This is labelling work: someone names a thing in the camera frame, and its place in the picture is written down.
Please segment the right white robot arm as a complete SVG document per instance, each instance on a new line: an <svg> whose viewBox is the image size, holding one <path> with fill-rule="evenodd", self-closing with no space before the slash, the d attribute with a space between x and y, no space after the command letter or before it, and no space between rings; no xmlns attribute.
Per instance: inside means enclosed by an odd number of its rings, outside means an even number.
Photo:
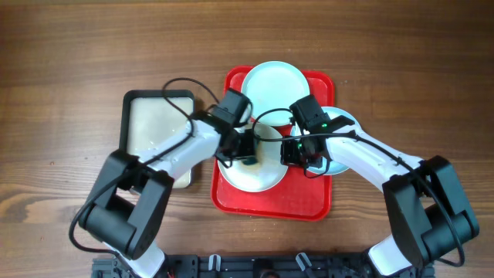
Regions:
<svg viewBox="0 0 494 278"><path fill-rule="evenodd" d="M411 156L366 134L348 117L293 117L301 134L285 138L302 156L324 156L347 166L384 195L391 235L367 251L381 276L433 262L465 263L464 243L479 223L452 164L441 156Z"/></svg>

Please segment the light blue plate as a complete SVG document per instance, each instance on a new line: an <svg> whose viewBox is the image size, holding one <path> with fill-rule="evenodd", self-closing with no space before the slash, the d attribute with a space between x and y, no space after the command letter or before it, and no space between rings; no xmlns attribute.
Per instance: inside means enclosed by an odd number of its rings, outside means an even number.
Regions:
<svg viewBox="0 0 494 278"><path fill-rule="evenodd" d="M295 125L290 134L293 136L308 134L329 134L346 127L356 125L360 127L358 121L348 112L336 107L317 107L310 109L310 114L305 110L302 114L294 111L296 122L301 121L302 127ZM349 169L348 166L333 161L328 153L328 148L324 144L324 137L310 137L296 141L296 145L301 147L301 165L304 168L304 175L308 178L318 178L324 175L337 175Z"/></svg>

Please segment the green yellow sponge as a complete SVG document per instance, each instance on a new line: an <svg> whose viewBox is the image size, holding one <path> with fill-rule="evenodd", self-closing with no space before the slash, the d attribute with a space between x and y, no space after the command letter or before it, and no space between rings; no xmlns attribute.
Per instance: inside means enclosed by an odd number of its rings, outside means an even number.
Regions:
<svg viewBox="0 0 494 278"><path fill-rule="evenodd" d="M254 164L259 163L259 161L255 155L245 156L241 159L241 162L246 166L252 166Z"/></svg>

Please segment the white plate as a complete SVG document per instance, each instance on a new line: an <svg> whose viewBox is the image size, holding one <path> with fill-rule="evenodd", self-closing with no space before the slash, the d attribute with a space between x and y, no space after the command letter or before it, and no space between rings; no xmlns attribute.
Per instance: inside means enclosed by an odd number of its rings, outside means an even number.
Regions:
<svg viewBox="0 0 494 278"><path fill-rule="evenodd" d="M241 161L233 161L231 167L225 168L219 162L219 170L235 188L244 192L263 192L278 184L288 171L288 167L280 162L280 149L280 141L258 141L258 164L246 166Z"/></svg>

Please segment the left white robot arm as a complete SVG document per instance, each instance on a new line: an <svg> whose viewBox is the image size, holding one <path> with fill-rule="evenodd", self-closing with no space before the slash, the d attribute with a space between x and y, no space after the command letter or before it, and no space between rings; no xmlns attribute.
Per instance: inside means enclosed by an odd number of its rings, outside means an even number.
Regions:
<svg viewBox="0 0 494 278"><path fill-rule="evenodd" d="M105 244L132 277L156 277L165 254L154 239L176 179L200 162L225 154L232 160L239 147L238 128L244 113L200 111L187 118L185 129L155 149L135 156L118 149L110 154L83 207L69 228L79 225Z"/></svg>

